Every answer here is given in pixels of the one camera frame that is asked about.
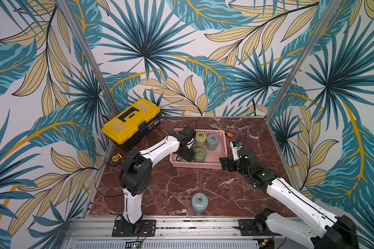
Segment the yellow-green back-middle canister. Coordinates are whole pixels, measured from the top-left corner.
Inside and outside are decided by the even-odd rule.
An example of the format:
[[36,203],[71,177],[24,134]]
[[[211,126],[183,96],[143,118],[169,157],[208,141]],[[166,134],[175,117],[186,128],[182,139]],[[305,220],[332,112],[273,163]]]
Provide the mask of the yellow-green back-middle canister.
[[195,147],[205,147],[207,141],[207,134],[205,132],[197,132],[195,137]]

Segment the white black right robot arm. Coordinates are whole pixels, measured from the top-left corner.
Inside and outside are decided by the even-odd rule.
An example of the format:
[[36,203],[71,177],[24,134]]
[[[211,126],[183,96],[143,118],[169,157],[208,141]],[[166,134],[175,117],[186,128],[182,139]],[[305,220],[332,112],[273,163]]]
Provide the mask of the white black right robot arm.
[[320,207],[290,186],[270,168],[261,166],[257,153],[240,148],[232,157],[219,159],[222,170],[240,172],[253,187],[289,208],[303,223],[292,221],[266,209],[257,216],[267,229],[281,234],[308,249],[357,249],[356,226],[347,216],[337,216]]

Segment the green canister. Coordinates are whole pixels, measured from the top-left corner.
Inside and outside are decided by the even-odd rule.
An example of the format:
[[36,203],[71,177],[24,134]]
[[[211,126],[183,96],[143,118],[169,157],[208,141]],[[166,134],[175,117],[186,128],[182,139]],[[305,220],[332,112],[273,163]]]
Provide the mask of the green canister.
[[202,147],[197,147],[194,151],[195,155],[193,161],[204,163],[207,155],[206,150],[204,150]]

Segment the left aluminium frame post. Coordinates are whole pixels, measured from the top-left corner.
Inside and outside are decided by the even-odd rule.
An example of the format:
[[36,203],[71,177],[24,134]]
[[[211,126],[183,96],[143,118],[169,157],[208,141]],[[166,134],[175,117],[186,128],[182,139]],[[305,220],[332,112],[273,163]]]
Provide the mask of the left aluminium frame post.
[[89,64],[90,66],[90,69],[93,71],[93,74],[95,76],[95,78],[97,79],[97,82],[103,92],[103,95],[107,98],[107,101],[109,103],[109,107],[111,109],[111,111],[118,115],[120,112],[117,108],[117,105],[116,103],[114,102],[114,99],[111,95],[111,92],[110,92],[110,89],[106,83],[106,80],[99,68],[99,65],[96,61],[96,59],[94,58],[93,56],[93,52],[90,48],[90,45],[86,39],[86,36],[82,30],[82,27],[79,25],[78,23],[78,19],[71,7],[71,4],[69,3],[69,1],[65,1],[65,0],[59,0],[57,1],[58,4],[59,4],[59,7],[61,8],[63,14],[64,14],[64,17],[65,17],[65,20],[68,22],[71,30],[73,31],[73,34],[75,35],[76,37],[76,40],[81,48],[81,51],[82,53],[84,53],[85,57],[86,57],[86,61],[87,63]]

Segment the right aluminium frame post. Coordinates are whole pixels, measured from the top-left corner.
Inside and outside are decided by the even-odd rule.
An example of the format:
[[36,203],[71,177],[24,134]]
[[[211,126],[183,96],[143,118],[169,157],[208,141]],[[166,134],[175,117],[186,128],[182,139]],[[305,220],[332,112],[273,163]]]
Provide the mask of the right aluminium frame post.
[[313,31],[313,34],[308,38],[307,43],[303,47],[302,52],[300,53],[299,57],[297,58],[297,61],[295,62],[294,66],[292,67],[292,70],[288,74],[284,84],[280,87],[279,92],[277,96],[275,97],[268,113],[265,116],[266,122],[269,122],[276,110],[277,106],[281,103],[283,100],[284,95],[286,94],[287,90],[291,86],[294,78],[296,77],[297,73],[299,72],[301,66],[305,62],[306,58],[309,56],[310,52],[313,50],[315,44],[322,36],[324,30],[326,29],[329,21],[332,19],[334,13],[337,11],[339,5],[341,4],[342,0],[338,1],[331,1],[324,11],[324,14],[320,17],[319,23],[315,26],[315,29]]

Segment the aluminium frame post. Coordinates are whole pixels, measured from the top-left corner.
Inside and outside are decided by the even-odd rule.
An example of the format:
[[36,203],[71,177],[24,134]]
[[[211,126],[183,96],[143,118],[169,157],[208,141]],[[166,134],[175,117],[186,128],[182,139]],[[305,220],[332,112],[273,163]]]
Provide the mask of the aluminium frame post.
[[114,102],[114,99],[111,95],[111,92],[110,92],[110,89],[106,83],[106,80],[99,68],[99,65],[96,61],[96,59],[94,58],[93,56],[93,52],[90,48],[90,45],[86,39],[86,36],[82,30],[82,27],[79,25],[78,23],[78,19],[71,7],[71,4],[69,3],[69,1],[65,1],[65,0],[59,0],[57,1],[58,4],[59,4],[59,7],[61,8],[63,14],[64,14],[64,17],[65,17],[65,20],[68,22],[71,30],[73,31],[73,34],[75,35],[76,37],[76,40],[81,48],[81,51],[82,53],[84,53],[85,57],[86,57],[86,61],[87,63],[89,64],[90,66],[90,69],[93,71],[93,74],[95,76],[95,78],[97,79],[97,82],[103,92],[103,95],[107,98],[107,101],[109,103],[109,107],[111,109],[111,111],[118,115],[120,112],[117,108],[117,105],[116,103]]
[[300,53],[299,57],[297,58],[297,61],[295,62],[294,66],[292,67],[292,70],[288,74],[284,84],[280,87],[279,92],[277,96],[275,97],[268,113],[265,116],[266,122],[269,122],[276,110],[277,106],[281,103],[283,100],[284,95],[286,94],[287,90],[291,86],[294,78],[296,77],[297,73],[299,72],[301,66],[305,62],[306,58],[309,56],[310,52],[313,50],[315,44],[322,36],[324,30],[326,29],[329,21],[332,19],[334,13],[337,11],[339,5],[341,4],[342,0],[338,1],[331,1],[324,11],[324,14],[320,17],[319,23],[315,26],[315,29],[313,31],[313,34],[308,38],[307,43],[303,47],[302,52]]

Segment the blue canister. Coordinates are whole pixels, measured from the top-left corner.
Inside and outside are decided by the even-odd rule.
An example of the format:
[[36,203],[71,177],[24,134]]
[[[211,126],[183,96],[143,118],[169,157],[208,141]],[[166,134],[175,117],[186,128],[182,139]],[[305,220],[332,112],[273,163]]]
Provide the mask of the blue canister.
[[219,144],[219,137],[216,134],[209,134],[206,139],[206,148],[209,151],[214,151],[217,149]]
[[196,193],[192,197],[192,209],[197,214],[204,213],[208,203],[208,198],[204,193]]

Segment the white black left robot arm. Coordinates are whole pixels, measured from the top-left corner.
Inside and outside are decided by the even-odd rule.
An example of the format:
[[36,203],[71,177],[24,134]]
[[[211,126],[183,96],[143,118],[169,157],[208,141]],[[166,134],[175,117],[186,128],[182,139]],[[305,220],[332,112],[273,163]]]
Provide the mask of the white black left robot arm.
[[196,155],[192,148],[196,131],[186,126],[182,131],[173,131],[157,144],[141,150],[131,150],[124,158],[119,181],[124,193],[123,219],[138,225],[142,219],[142,194],[151,181],[152,169],[165,157],[175,154],[191,163]]

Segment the pink perforated plastic basket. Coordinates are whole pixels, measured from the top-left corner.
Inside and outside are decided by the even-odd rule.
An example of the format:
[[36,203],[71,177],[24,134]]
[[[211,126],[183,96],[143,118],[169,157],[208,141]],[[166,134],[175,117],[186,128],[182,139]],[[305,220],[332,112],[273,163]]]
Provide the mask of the pink perforated plastic basket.
[[215,134],[219,137],[219,143],[216,150],[206,150],[206,157],[204,162],[187,162],[183,159],[177,159],[176,154],[171,154],[169,161],[173,167],[176,168],[195,168],[195,169],[216,169],[221,170],[221,163],[219,158],[228,156],[228,143],[226,141],[226,135],[220,130],[208,130],[208,129],[197,129],[196,132],[203,132],[206,135]]

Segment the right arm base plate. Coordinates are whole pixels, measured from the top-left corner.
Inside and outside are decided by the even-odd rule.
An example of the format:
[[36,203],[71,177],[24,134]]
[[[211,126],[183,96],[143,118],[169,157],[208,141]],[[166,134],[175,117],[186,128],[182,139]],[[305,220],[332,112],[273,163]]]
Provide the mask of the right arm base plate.
[[265,223],[257,219],[241,219],[238,220],[238,229],[241,236],[265,236],[269,231]]

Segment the aluminium front rail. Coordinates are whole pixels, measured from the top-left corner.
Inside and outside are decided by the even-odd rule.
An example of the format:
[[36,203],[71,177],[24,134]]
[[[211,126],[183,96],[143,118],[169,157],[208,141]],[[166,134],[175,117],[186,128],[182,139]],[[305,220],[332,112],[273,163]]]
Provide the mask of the aluminium front rail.
[[141,238],[122,236],[110,216],[73,221],[62,249],[311,249],[314,231],[299,218],[275,221],[276,232],[250,231],[240,217],[145,216]]

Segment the yellow black plastic toolbox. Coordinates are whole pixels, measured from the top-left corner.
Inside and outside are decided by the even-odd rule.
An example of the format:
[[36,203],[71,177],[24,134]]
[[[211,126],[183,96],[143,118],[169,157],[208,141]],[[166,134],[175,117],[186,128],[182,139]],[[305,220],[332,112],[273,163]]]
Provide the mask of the yellow black plastic toolbox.
[[132,150],[160,122],[161,109],[146,99],[140,99],[108,121],[103,134],[123,151]]

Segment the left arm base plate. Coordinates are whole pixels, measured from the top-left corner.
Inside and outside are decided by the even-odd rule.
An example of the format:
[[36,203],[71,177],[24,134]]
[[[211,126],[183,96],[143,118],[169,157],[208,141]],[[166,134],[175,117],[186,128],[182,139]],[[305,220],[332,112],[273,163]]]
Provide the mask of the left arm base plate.
[[139,220],[137,224],[131,224],[126,220],[114,222],[112,237],[153,237],[156,232],[156,220]]

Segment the yellow black tape measure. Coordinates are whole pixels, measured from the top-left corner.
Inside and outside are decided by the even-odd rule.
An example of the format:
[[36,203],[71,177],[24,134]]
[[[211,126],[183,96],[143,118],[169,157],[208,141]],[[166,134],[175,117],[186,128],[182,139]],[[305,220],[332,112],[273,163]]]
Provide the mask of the yellow black tape measure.
[[122,164],[123,162],[124,162],[123,157],[119,153],[112,155],[112,157],[111,157],[111,159],[109,161],[110,165],[112,165],[114,167],[116,165]]

